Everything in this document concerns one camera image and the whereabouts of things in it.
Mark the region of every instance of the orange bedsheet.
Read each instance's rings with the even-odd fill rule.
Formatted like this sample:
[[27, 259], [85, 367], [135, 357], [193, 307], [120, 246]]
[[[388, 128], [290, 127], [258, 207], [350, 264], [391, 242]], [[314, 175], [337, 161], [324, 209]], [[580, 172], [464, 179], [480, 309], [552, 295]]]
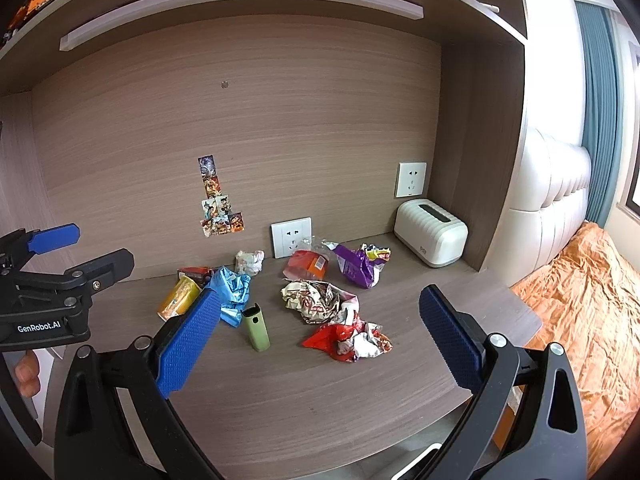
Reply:
[[530, 347], [558, 341], [567, 351], [591, 476], [640, 408], [640, 273], [603, 229], [585, 222], [549, 265], [511, 289], [542, 319]]

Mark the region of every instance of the blue textured pad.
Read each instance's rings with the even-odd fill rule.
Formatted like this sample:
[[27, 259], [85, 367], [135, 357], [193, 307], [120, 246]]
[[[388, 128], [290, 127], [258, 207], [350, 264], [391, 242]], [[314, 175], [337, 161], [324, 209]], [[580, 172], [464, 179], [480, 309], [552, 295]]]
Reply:
[[78, 226], [67, 224], [37, 232], [29, 241], [28, 248], [33, 253], [44, 254], [76, 244], [79, 239], [80, 229]]
[[165, 399], [187, 381], [213, 329], [220, 321], [220, 298], [205, 289], [183, 315], [175, 335], [158, 357], [156, 384]]
[[478, 393], [482, 386], [482, 356], [434, 285], [420, 294], [420, 317], [458, 386]]

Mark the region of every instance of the bed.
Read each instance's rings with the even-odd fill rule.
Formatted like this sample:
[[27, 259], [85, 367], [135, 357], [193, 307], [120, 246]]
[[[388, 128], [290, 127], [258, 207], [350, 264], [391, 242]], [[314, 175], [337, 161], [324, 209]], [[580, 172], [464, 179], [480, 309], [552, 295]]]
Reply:
[[[583, 222], [589, 179], [584, 148], [529, 130], [487, 266], [542, 320], [529, 346], [566, 348], [593, 477], [640, 408], [640, 273], [603, 229]], [[499, 445], [512, 421], [507, 413]]]

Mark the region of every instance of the metal screw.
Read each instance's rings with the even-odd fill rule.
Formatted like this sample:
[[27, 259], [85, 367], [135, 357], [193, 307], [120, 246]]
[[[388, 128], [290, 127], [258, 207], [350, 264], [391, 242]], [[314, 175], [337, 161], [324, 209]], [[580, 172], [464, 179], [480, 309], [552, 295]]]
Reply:
[[133, 342], [133, 346], [138, 350], [146, 350], [151, 346], [151, 338], [148, 335], [141, 335]]
[[89, 357], [90, 353], [91, 353], [91, 347], [89, 345], [82, 345], [78, 349], [78, 352], [76, 352], [76, 355], [79, 358], [84, 359], [85, 357]]
[[502, 334], [491, 334], [489, 341], [491, 341], [492, 345], [497, 346], [498, 348], [502, 348], [507, 345], [507, 338]]
[[549, 345], [549, 349], [556, 355], [564, 354], [564, 348], [562, 348], [560, 343], [551, 343], [551, 345]]

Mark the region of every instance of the tufted leather headboard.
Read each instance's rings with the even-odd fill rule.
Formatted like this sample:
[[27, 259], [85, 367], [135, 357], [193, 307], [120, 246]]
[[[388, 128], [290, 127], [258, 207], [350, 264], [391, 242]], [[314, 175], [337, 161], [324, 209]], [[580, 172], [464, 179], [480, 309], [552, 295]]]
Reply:
[[584, 221], [590, 177], [585, 148], [530, 128], [486, 266], [511, 286], [548, 264]]

